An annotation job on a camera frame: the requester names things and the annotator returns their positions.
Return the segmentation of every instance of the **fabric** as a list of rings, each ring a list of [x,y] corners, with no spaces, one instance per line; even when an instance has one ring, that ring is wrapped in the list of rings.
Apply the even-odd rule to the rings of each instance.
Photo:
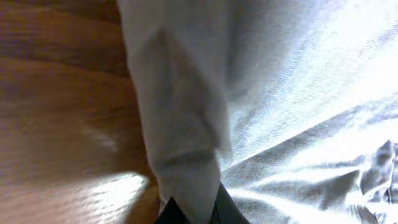
[[[119,0],[162,200],[207,223],[398,222],[398,1]]]

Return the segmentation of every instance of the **wooden surface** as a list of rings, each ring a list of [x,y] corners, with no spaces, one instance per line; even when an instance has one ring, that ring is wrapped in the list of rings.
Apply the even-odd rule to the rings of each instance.
[[[0,2],[0,223],[153,223],[114,1]]]

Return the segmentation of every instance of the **crumpled fabric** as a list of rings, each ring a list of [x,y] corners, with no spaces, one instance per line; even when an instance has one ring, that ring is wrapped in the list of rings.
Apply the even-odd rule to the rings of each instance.
[[[160,196],[210,219],[398,222],[398,1],[119,0]]]

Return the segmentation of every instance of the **brown wooden floor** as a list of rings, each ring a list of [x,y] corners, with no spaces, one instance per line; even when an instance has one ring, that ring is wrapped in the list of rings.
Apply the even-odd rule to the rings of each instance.
[[[0,223],[153,223],[116,3],[0,2]]]

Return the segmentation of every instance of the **sunlit fabric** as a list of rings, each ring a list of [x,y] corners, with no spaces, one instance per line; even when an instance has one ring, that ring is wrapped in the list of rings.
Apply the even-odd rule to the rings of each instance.
[[[398,222],[398,1],[119,0],[160,196],[206,223]]]

